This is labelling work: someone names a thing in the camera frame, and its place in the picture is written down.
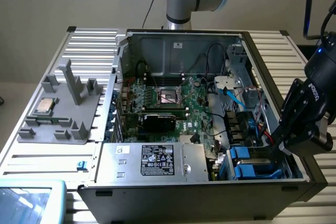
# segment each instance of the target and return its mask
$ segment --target blue clip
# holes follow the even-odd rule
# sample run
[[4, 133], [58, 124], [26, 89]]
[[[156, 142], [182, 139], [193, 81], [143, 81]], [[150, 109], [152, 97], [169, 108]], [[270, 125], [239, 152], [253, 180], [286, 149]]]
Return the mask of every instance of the blue clip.
[[253, 165], [237, 165], [235, 167], [235, 173], [237, 179], [254, 179], [256, 173], [254, 172]]
[[281, 177], [281, 170], [278, 169], [269, 175], [257, 175], [253, 165], [237, 165], [235, 167], [237, 179], [278, 179]]
[[236, 158], [250, 158], [250, 153], [247, 147], [233, 147], [230, 149], [232, 159]]
[[220, 167], [219, 173], [217, 174], [217, 180], [220, 180], [225, 171], [225, 160], [223, 160], [222, 166]]
[[79, 161], [77, 163], [77, 170], [87, 170], [86, 164], [87, 164], [86, 161]]

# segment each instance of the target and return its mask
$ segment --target power supply label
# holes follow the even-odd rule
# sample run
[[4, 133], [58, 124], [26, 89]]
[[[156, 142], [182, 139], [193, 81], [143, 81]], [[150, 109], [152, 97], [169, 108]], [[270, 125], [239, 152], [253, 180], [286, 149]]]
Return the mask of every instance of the power supply label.
[[141, 175], [174, 175], [174, 148], [172, 145], [143, 145]]

